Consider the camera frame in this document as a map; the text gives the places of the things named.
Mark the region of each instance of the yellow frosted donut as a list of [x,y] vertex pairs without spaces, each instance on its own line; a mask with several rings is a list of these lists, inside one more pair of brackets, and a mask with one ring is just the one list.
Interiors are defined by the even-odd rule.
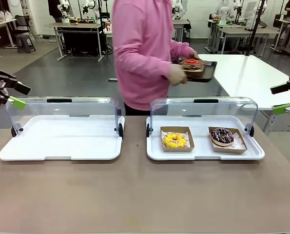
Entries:
[[164,137],[164,144],[170,148],[183,148],[186,145],[186,138],[181,133],[168,133]]

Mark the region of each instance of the pink sweatshirt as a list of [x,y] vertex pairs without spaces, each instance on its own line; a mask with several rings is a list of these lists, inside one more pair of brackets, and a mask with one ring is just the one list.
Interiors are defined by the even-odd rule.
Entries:
[[115,0],[112,17],[119,90],[128,106],[148,111],[168,96],[171,56],[188,57],[192,48],[171,40],[171,0]]

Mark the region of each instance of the clear plastic lid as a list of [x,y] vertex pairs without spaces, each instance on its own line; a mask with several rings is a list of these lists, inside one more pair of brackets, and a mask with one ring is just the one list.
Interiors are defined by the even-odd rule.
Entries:
[[161,98],[151,103],[149,134],[154,131],[155,119],[161,116],[236,117],[243,125],[243,130],[253,135],[253,123],[257,114],[257,104],[246,97],[181,97]]
[[121,117],[121,109],[118,102],[111,97],[20,97],[19,99],[26,102],[24,109],[16,108],[11,101],[6,105],[15,135],[21,134],[24,125],[37,116],[107,116],[113,118],[114,131],[120,135],[118,120]]

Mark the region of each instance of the black handle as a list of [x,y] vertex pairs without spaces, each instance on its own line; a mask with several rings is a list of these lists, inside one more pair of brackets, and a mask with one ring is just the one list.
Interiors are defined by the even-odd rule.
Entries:
[[194,103],[218,103],[218,99],[195,99]]
[[71,98],[49,98],[47,103],[71,103]]

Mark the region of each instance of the black tray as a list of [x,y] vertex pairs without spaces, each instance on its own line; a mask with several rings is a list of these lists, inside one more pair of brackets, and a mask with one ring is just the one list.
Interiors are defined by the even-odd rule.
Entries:
[[201,82],[208,83],[212,78],[214,78],[214,72],[217,66],[217,62],[208,61],[202,77],[190,77],[188,76],[188,81],[190,82]]

